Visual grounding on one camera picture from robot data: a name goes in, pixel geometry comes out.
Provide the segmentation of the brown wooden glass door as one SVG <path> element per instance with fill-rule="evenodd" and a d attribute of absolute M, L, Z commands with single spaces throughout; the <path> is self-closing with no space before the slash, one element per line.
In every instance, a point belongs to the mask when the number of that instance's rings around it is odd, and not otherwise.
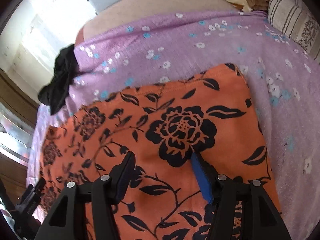
<path fill-rule="evenodd" d="M 1 180 L 14 205 L 27 185 L 27 167 L 39 105 L 1 70 Z"/>

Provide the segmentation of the orange black floral garment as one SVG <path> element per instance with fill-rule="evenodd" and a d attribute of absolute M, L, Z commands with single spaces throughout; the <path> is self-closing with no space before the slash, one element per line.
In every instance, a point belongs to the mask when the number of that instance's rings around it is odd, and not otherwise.
<path fill-rule="evenodd" d="M 122 239 L 206 238 L 214 214 L 193 174 L 193 153 L 230 178 L 259 180 L 280 206 L 249 88 L 233 64 L 122 90 L 49 127 L 41 148 L 42 210 L 68 182 L 93 182 L 130 152 L 136 166 L 115 214 Z"/>

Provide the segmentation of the beige mattress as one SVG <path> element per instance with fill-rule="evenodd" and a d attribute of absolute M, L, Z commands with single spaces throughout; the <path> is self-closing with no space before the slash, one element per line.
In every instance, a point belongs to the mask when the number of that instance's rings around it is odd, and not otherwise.
<path fill-rule="evenodd" d="M 121 0 L 100 12 L 78 32 L 78 45 L 109 29 L 140 20 L 141 18 L 176 12 L 238 11 L 225 0 Z"/>

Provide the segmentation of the purple floral bed sheet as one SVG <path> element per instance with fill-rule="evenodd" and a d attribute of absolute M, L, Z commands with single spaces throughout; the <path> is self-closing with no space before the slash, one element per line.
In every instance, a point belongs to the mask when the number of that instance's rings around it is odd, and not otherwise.
<path fill-rule="evenodd" d="M 33 141 L 39 175 L 48 128 L 81 107 L 233 64 L 248 85 L 266 142 L 277 209 L 292 239 L 311 235 L 319 222 L 319 65 L 264 13 L 155 15 L 81 42 L 74 54 L 78 68 L 65 109 L 54 118 L 39 109 Z"/>

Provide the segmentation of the black crumpled garment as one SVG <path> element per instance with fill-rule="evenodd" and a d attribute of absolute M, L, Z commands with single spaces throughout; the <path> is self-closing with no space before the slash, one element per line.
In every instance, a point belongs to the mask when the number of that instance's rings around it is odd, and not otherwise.
<path fill-rule="evenodd" d="M 55 115 L 66 104 L 69 86 L 76 77 L 78 62 L 74 54 L 74 44 L 60 50 L 54 62 L 54 75 L 47 85 L 41 88 L 37 98 L 49 106 L 50 115 Z"/>

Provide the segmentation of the striped floral pillow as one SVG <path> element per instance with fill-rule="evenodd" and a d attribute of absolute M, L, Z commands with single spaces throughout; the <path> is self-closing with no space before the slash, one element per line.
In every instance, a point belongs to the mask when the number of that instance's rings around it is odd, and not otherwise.
<path fill-rule="evenodd" d="M 319 24 L 303 0 L 270 0 L 268 22 L 319 62 Z"/>

